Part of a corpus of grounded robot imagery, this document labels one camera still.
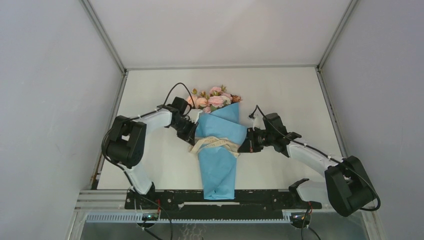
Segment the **cream ribbon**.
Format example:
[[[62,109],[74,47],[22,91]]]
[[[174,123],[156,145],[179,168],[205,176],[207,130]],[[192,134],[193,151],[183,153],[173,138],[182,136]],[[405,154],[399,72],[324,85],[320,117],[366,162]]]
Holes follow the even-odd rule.
[[[194,145],[189,147],[188,152],[197,156],[203,149],[217,147],[223,147],[235,158],[240,156],[240,153],[238,152],[240,145],[231,142],[226,137],[218,138],[215,136],[195,137]]]

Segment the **pink fake rose stem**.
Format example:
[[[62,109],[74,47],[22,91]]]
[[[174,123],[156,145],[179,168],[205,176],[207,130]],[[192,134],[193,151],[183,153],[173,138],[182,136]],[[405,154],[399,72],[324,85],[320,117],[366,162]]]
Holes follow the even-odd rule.
[[[189,96],[187,97],[186,101],[188,102],[188,104],[193,108],[193,109],[197,109],[198,108],[198,104],[197,104],[197,100],[198,100],[198,91],[196,88],[193,88],[191,93],[189,94]]]
[[[200,109],[200,110],[203,110],[203,109],[208,108],[210,106],[209,100],[205,97],[198,97],[195,100],[194,104],[195,104],[196,109]]]
[[[214,86],[209,91],[207,105],[203,111],[209,114],[232,104],[232,101],[233,96],[230,93],[227,93],[227,89],[224,85]]]

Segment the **blue wrapping paper sheet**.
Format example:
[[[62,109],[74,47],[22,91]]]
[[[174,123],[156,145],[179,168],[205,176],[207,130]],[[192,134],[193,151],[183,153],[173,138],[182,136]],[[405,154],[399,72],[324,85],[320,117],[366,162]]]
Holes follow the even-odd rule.
[[[201,113],[195,131],[197,140],[203,140],[196,153],[206,200],[233,200],[235,198],[238,148],[247,135],[247,127],[240,124],[240,104],[233,103],[210,113]],[[206,138],[228,140],[235,144],[208,147]]]

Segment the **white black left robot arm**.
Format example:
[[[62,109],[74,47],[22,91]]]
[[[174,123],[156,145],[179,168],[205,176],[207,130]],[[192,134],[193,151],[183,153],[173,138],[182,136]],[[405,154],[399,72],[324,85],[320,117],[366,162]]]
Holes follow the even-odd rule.
[[[171,104],[159,105],[155,110],[126,117],[118,115],[105,134],[101,153],[105,160],[123,171],[130,188],[138,193],[137,202],[149,209],[156,203],[157,196],[150,191],[154,183],[142,164],[146,136],[160,128],[173,128],[181,140],[195,144],[196,121],[188,118],[186,109],[194,107],[181,97],[175,97]]]

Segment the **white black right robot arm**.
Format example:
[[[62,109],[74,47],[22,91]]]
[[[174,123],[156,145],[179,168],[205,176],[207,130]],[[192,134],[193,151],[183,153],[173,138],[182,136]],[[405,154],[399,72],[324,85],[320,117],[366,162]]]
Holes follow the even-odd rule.
[[[293,158],[324,177],[324,182],[302,179],[289,189],[289,203],[302,208],[308,202],[329,204],[341,216],[348,217],[361,210],[377,211],[381,199],[356,156],[332,157],[309,145],[300,134],[288,132],[280,116],[270,113],[263,118],[265,128],[250,127],[239,153],[258,153],[265,147]]]

